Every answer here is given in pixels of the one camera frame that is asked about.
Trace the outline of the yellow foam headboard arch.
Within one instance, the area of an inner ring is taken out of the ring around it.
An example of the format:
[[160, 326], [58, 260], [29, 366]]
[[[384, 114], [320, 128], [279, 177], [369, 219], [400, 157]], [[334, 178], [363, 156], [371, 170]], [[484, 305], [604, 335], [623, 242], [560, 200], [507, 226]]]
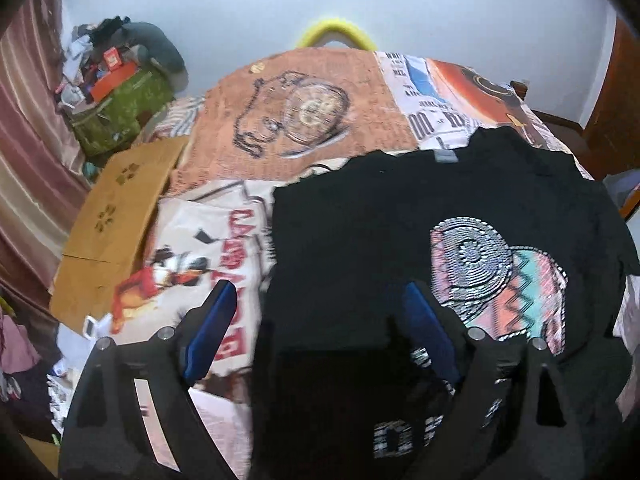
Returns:
[[342, 38], [349, 47], [376, 51], [376, 43], [359, 27], [341, 18], [324, 18], [311, 24], [297, 40], [299, 49], [317, 47], [325, 39]]

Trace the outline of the green patterned storage box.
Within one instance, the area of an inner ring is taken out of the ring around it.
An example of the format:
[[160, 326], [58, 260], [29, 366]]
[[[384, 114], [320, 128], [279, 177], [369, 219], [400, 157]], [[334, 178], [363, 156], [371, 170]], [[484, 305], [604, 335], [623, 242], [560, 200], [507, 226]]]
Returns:
[[132, 143], [146, 122], [174, 98], [157, 70], [137, 70], [101, 102], [67, 120], [87, 158], [120, 151]]

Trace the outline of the pink striped curtain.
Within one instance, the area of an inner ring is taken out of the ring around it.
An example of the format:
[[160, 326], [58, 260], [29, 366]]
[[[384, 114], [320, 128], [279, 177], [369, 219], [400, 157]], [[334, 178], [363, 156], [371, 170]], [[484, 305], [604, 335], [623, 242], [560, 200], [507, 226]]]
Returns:
[[56, 108], [62, 0], [23, 0], [1, 36], [1, 285], [37, 309], [88, 193], [84, 153]]

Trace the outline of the newspaper print bed blanket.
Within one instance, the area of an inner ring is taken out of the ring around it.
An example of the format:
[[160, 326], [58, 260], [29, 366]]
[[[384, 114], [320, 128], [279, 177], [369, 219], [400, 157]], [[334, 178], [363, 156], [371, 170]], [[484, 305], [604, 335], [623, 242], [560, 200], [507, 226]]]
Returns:
[[[388, 52], [286, 52], [239, 70], [209, 92], [184, 159], [172, 170], [152, 217], [156, 220], [163, 198], [209, 182], [274, 182], [269, 229], [273, 265], [259, 292], [262, 308], [276, 263], [274, 192], [340, 169], [356, 157], [413, 151], [444, 156], [465, 148], [478, 129], [509, 127], [534, 148], [569, 154], [586, 179], [598, 181], [567, 148], [542, 144], [550, 131], [532, 124], [529, 111], [512, 88], [456, 64]], [[639, 272], [626, 281], [614, 324], [630, 358], [623, 319], [628, 296], [638, 283]], [[209, 367], [189, 389], [233, 479], [254, 479], [250, 392], [257, 336], [249, 368], [217, 376]], [[181, 479], [146, 380], [145, 351], [151, 337], [117, 342], [111, 308], [110, 331], [96, 336], [63, 422], [63, 478]], [[558, 461], [547, 455], [546, 446], [579, 448], [582, 440], [552, 353], [537, 337], [494, 341], [494, 400], [460, 479], [557, 479]], [[625, 386], [616, 400], [625, 430], [614, 444], [626, 444], [637, 430], [635, 422], [623, 419]], [[608, 477], [612, 461], [611, 448], [593, 479]]]

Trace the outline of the black elephant print t-shirt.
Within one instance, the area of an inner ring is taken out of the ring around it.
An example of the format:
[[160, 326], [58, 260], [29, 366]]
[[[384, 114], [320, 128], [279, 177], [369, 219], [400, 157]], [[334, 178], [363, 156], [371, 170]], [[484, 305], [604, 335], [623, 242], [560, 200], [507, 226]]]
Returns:
[[614, 324], [634, 241], [604, 185], [509, 127], [448, 155], [373, 152], [274, 192], [276, 259], [250, 398], [254, 479], [424, 479], [460, 382], [407, 308], [423, 289], [492, 339], [540, 338], [593, 479], [625, 430], [631, 358]]

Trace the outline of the orange box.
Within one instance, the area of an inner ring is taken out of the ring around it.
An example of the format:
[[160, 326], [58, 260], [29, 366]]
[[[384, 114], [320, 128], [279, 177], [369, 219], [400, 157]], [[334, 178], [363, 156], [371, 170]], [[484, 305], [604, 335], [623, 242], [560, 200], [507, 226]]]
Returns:
[[114, 70], [114, 72], [109, 72], [108, 74], [100, 78], [91, 89], [91, 96], [93, 98], [93, 101], [102, 101], [114, 89], [134, 76], [137, 70], [137, 64], [135, 62], [129, 62], [120, 66], [117, 70]]

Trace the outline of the white cartoon print t-shirt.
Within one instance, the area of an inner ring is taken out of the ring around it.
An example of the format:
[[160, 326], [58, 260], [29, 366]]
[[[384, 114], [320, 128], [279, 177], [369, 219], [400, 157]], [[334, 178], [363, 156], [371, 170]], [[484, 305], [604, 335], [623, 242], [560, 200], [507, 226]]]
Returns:
[[142, 269], [115, 289], [113, 338], [138, 342], [177, 325], [226, 280], [235, 287], [238, 304], [210, 370], [228, 376], [249, 368], [262, 317], [259, 292], [273, 265], [269, 229], [275, 186], [218, 180], [160, 200]]

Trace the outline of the wooden bed frame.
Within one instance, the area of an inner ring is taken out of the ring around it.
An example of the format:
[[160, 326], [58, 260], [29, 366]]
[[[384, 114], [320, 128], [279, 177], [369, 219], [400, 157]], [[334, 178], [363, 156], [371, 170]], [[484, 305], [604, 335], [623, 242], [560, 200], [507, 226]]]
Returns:
[[639, 175], [639, 37], [621, 19], [596, 104], [584, 126], [539, 110], [529, 121], [550, 133], [542, 142], [570, 150], [598, 180]]

